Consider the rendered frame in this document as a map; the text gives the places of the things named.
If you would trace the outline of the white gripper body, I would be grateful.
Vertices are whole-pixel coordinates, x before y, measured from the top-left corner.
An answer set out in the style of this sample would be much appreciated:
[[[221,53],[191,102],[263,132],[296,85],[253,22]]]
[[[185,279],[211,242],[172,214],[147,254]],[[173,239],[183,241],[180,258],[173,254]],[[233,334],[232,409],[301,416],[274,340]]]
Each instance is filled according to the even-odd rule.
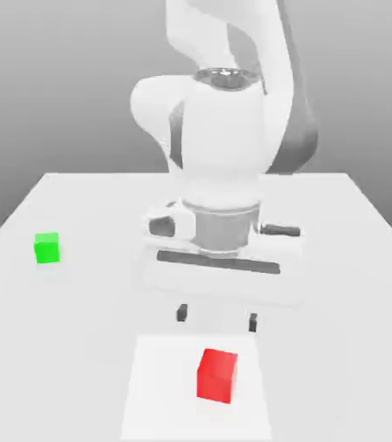
[[[218,297],[258,306],[304,300],[303,237],[252,237],[232,258],[149,244],[142,251],[142,283],[155,292]]]

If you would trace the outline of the small red cube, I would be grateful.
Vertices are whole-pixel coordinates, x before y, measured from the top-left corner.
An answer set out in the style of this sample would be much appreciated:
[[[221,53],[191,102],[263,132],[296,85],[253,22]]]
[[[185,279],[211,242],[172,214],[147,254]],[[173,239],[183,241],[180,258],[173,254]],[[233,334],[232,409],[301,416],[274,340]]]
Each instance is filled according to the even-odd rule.
[[[205,349],[197,369],[196,395],[230,404],[237,379],[237,353]]]

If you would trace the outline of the small green cube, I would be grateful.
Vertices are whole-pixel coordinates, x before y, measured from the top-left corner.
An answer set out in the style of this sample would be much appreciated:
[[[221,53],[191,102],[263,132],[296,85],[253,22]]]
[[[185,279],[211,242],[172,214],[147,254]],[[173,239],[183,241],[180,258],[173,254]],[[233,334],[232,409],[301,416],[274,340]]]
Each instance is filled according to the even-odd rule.
[[[37,233],[34,240],[36,262],[39,264],[60,261],[60,239],[57,232]]]

